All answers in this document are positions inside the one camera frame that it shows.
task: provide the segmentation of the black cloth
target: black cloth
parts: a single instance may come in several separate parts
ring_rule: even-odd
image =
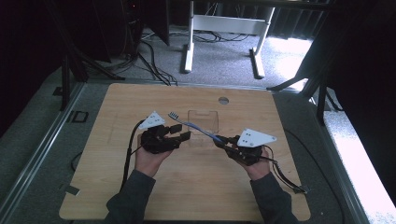
[[[143,173],[133,170],[120,193],[107,203],[106,224],[143,223],[149,195],[155,180]],[[265,223],[298,223],[291,212],[291,197],[283,191],[274,175],[250,181],[254,196]]]

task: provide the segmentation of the wooden table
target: wooden table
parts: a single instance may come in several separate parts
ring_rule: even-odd
[[[220,104],[220,97],[228,98],[229,103]],[[275,136],[277,141],[269,145],[275,159],[287,178],[300,184],[270,92],[112,84],[70,184],[80,193],[66,193],[60,216],[103,219],[106,202],[120,190],[126,148],[136,123],[157,111],[170,126],[176,122],[168,113],[174,111],[187,120],[189,110],[217,111],[219,134],[223,136],[235,136],[244,128]],[[138,130],[135,138],[143,131]],[[184,142],[164,161],[155,178],[147,220],[262,220],[248,175],[220,148]],[[299,220],[309,219],[305,196],[281,186],[292,197],[293,214]]]

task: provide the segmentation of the transparent box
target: transparent box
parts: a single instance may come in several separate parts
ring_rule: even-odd
[[[208,133],[216,135],[219,132],[219,115],[217,111],[189,110],[188,120]],[[211,147],[215,145],[213,139],[204,133],[191,127],[189,127],[189,131],[191,132],[189,141],[191,147]]]

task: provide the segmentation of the hand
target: hand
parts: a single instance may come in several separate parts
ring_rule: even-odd
[[[268,152],[265,150],[265,147],[262,147],[262,156],[269,156]],[[258,162],[249,166],[246,166],[245,164],[240,162],[238,163],[247,171],[247,175],[250,177],[251,180],[261,179],[271,172],[270,162],[268,160],[261,159]]]
[[[137,144],[140,145],[140,135],[137,136]],[[159,154],[152,154],[147,152],[145,149],[140,148],[135,153],[134,168],[137,171],[142,172],[145,175],[154,177],[158,169],[160,168],[163,161],[172,153],[172,151],[166,151]]]

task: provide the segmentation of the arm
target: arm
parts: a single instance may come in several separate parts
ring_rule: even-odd
[[[264,148],[262,156],[268,157]],[[265,223],[298,223],[291,212],[291,197],[277,183],[271,173],[269,161],[260,160],[250,166],[242,163],[240,165],[251,179],[250,185]]]
[[[155,184],[152,177],[171,153],[151,154],[143,148],[136,151],[134,170],[122,190],[107,202],[108,214],[104,223],[143,223]]]

